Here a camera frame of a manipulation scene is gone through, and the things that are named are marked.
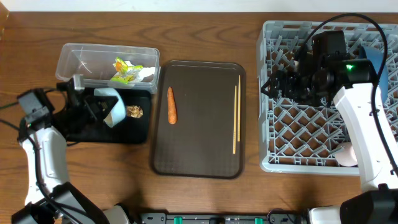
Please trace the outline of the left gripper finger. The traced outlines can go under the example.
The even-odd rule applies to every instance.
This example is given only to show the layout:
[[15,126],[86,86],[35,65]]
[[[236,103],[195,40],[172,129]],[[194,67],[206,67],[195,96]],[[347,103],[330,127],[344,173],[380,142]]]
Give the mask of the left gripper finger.
[[103,121],[111,112],[112,108],[103,108],[101,106],[87,106],[89,119],[92,121]]
[[112,109],[118,101],[117,96],[86,95],[83,97],[84,104],[90,109]]

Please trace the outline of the light blue rice bowl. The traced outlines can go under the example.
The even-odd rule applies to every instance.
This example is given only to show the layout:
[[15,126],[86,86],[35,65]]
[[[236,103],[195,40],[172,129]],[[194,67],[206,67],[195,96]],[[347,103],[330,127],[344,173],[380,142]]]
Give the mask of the light blue rice bowl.
[[121,95],[114,88],[96,88],[94,89],[95,96],[115,96],[118,101],[113,106],[110,113],[105,117],[104,122],[113,128],[115,125],[120,123],[126,117],[126,109],[121,98]]

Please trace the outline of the brown food scrap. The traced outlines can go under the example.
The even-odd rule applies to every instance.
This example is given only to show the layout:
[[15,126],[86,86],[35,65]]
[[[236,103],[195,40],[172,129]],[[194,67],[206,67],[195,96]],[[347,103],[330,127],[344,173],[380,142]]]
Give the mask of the brown food scrap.
[[126,115],[138,119],[144,115],[144,111],[137,105],[126,106]]

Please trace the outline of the yellow green snack wrapper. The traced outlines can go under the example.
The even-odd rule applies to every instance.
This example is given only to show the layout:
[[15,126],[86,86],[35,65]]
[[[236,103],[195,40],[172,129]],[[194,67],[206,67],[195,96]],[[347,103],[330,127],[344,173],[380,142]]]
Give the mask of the yellow green snack wrapper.
[[111,78],[113,82],[129,84],[139,77],[139,72],[144,68],[142,65],[133,65],[130,61],[116,57],[113,66],[116,74]]

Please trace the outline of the pink cup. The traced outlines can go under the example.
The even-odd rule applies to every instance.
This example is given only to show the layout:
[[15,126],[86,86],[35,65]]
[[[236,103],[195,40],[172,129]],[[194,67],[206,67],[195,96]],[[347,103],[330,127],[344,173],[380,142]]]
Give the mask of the pink cup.
[[351,142],[343,142],[339,146],[340,150],[335,154],[335,159],[341,166],[353,167],[358,165]]

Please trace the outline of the large blue plate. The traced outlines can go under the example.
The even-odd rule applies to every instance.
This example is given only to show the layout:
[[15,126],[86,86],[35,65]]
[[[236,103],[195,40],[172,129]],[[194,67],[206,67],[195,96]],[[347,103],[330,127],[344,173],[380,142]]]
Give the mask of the large blue plate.
[[[376,49],[374,47],[364,46],[360,47],[359,49],[359,58],[366,58],[370,60],[376,73],[378,73],[383,60],[383,53],[379,49]],[[386,66],[384,66],[381,77],[379,79],[379,87],[381,89],[382,102],[385,103],[388,93],[388,69]]]

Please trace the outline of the white tissue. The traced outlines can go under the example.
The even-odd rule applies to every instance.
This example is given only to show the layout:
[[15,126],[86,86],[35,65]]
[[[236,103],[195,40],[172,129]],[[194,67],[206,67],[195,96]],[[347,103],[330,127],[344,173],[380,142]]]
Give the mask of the white tissue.
[[130,61],[127,61],[128,65],[127,77],[128,83],[139,83],[143,82],[146,78],[154,75],[155,67],[143,67],[142,65],[133,65]]

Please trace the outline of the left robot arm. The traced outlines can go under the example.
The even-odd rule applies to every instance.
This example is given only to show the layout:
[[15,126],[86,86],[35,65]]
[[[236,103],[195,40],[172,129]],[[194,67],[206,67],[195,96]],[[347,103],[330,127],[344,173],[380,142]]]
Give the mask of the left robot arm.
[[118,203],[102,210],[70,183],[66,162],[67,137],[90,123],[103,123],[124,102],[112,88],[92,93],[67,90],[67,102],[58,113],[43,88],[17,98],[26,116],[17,140],[28,159],[29,189],[25,206],[12,215],[12,223],[134,223],[128,209]]

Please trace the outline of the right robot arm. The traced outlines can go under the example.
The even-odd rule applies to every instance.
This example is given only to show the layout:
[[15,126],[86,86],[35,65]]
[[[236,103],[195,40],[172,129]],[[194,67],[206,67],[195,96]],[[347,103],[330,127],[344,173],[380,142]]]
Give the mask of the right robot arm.
[[309,223],[397,223],[397,144],[383,110],[379,80],[368,59],[351,59],[343,31],[312,34],[312,52],[297,52],[298,71],[274,72],[262,94],[297,103],[333,103],[348,130],[362,194],[340,206],[313,208]]

